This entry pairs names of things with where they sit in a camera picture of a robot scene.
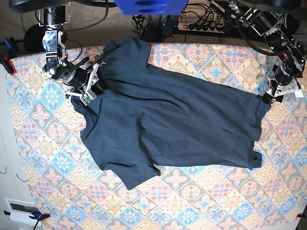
dark blue t-shirt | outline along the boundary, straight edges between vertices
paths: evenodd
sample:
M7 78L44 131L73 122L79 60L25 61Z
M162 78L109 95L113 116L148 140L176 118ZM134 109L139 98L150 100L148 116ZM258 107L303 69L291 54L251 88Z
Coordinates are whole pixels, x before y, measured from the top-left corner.
M151 45L136 38L110 43L98 75L109 90L89 106L81 138L102 170L130 190L160 175L155 165L261 167L254 142L270 109L260 96L148 64Z

colorful tile pattern fabric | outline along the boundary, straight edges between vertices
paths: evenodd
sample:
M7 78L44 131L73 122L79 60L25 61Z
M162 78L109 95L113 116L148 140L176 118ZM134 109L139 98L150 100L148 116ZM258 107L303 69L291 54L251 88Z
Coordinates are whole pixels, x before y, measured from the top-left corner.
M93 61L102 50L86 48L81 58ZM78 53L70 50L69 59ZM255 144L260 169L158 166L160 177L128 191L93 161L80 139L84 117L65 100L64 85L44 78L44 61L44 54L18 57L17 74L7 75L24 173L37 207L51 214L44 229L247 230L293 221L304 210L307 98L286 95L266 114ZM277 62L246 47L201 44L155 44L149 57L166 70L256 94Z

